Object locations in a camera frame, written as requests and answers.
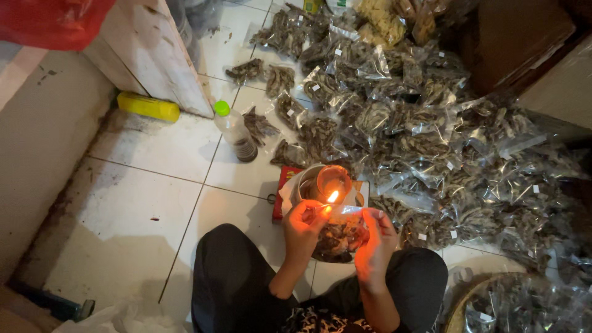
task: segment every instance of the small white sticker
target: small white sticker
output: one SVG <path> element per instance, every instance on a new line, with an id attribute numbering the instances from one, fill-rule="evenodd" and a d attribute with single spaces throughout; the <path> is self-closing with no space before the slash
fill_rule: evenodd
<path id="1" fill-rule="evenodd" d="M 481 318 L 485 321 L 490 321 L 493 319 L 490 315 L 488 315 L 487 313 L 483 313 L 483 312 L 481 312 L 481 314 L 479 315 L 479 318 Z"/>

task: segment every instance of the metal ring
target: metal ring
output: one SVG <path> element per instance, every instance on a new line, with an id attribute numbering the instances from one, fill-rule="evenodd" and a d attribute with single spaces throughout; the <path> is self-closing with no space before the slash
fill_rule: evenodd
<path id="1" fill-rule="evenodd" d="M 275 194 L 270 194 L 267 196 L 267 202 L 269 204 L 274 204 L 275 203 Z"/>

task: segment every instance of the dark liquid in bottle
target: dark liquid in bottle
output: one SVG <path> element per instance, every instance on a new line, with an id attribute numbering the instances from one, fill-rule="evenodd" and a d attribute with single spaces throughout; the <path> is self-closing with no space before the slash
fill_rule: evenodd
<path id="1" fill-rule="evenodd" d="M 251 162 L 257 157 L 259 151 L 253 140 L 240 139 L 234 146 L 234 153 L 241 162 Z"/>

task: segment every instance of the flame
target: flame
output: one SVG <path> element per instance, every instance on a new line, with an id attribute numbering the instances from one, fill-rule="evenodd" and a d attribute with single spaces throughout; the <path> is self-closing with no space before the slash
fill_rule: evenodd
<path id="1" fill-rule="evenodd" d="M 339 191 L 333 191 L 333 193 L 331 194 L 331 196 L 327 199 L 328 203 L 334 203 L 335 200 L 337 200 L 337 197 L 339 196 Z"/>

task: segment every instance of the green bottle cap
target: green bottle cap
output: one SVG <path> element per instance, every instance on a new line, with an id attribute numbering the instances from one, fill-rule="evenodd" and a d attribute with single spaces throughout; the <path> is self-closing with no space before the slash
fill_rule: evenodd
<path id="1" fill-rule="evenodd" d="M 230 107 L 228 106 L 228 103 L 226 103 L 225 101 L 217 101 L 214 104 L 214 111 L 216 111 L 216 113 L 219 116 L 227 116 L 228 113 L 230 113 Z"/>

